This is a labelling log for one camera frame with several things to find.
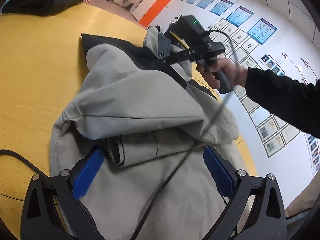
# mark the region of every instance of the black sweater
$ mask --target black sweater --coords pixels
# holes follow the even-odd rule
[[[247,96],[299,130],[320,138],[320,80],[302,84],[271,70],[248,69]]]

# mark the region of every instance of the wrist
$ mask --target wrist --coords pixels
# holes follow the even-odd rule
[[[242,86],[245,88],[245,84],[247,82],[247,77],[248,77],[248,69],[245,67],[240,67],[239,66],[239,75],[236,80],[236,85]]]

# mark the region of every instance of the blue gripper pad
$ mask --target blue gripper pad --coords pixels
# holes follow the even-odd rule
[[[78,173],[78,176],[74,179],[72,194],[76,200],[83,197],[87,193],[103,161],[104,152],[99,147],[92,153],[90,158],[82,167],[81,171]]]
[[[234,181],[211,148],[206,147],[204,149],[203,160],[221,194],[233,199],[236,195]]]

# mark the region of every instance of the black cable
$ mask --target black cable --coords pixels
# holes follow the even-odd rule
[[[0,155],[8,155],[18,159],[19,161],[23,162],[26,166],[32,169],[35,173],[47,178],[48,176],[45,175],[41,170],[39,170],[36,166],[34,166],[30,161],[28,161],[25,157],[21,156],[20,154],[9,151],[9,150],[0,150]]]
[[[230,43],[231,43],[231,49],[233,52],[235,52],[235,49],[233,47],[233,44],[232,44],[232,41],[231,41],[231,38],[226,34],[224,33],[223,31],[219,31],[219,30],[209,30],[209,31],[205,31],[204,33],[202,33],[201,36],[209,36],[211,32],[218,32],[218,33],[222,33],[223,35],[225,35]],[[238,57],[235,53],[235,60],[236,62],[238,62]],[[236,80],[239,78],[239,72],[237,72],[237,75],[236,75]],[[209,128],[216,122],[216,120],[218,119],[220,113],[222,112],[223,108],[225,107],[225,104],[228,102],[229,98],[230,98],[230,95],[231,93],[227,94],[225,100],[223,101],[223,103],[221,104],[221,106],[219,107],[219,109],[217,110],[217,113],[215,114],[214,118],[209,122],[209,124],[207,125],[207,127],[203,130],[203,133],[202,135],[204,135],[208,130]],[[146,209],[146,211],[144,212],[141,220],[139,221],[136,229],[134,230],[130,240],[135,240],[138,236],[138,234],[140,233],[142,227],[143,227],[143,224],[144,222],[146,221],[150,211],[151,211],[151,208],[154,204],[154,202],[156,201],[158,195],[161,193],[161,191],[164,189],[164,187],[168,184],[169,180],[172,178],[172,176],[175,174],[175,172],[178,170],[178,168],[184,163],[184,161],[186,160],[186,158],[190,155],[192,149],[194,147],[191,147],[190,150],[188,150],[188,152],[186,153],[186,155],[181,159],[181,161],[178,163],[178,165],[173,169],[173,171],[171,171],[171,173],[169,174],[169,176],[165,179],[165,181],[160,185],[160,187],[156,190],[156,193],[155,195],[153,196],[153,198],[151,199],[150,201],[150,204],[148,206],[148,208]]]

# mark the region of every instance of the floor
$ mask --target floor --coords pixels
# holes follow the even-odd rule
[[[89,2],[90,5],[93,5],[95,7],[104,9],[108,12],[114,13],[122,18],[125,18],[133,23],[136,23],[137,25],[145,28],[144,26],[140,25],[138,21],[132,16],[130,12],[125,10],[123,7],[119,6],[116,3],[111,3],[106,0],[90,0]]]

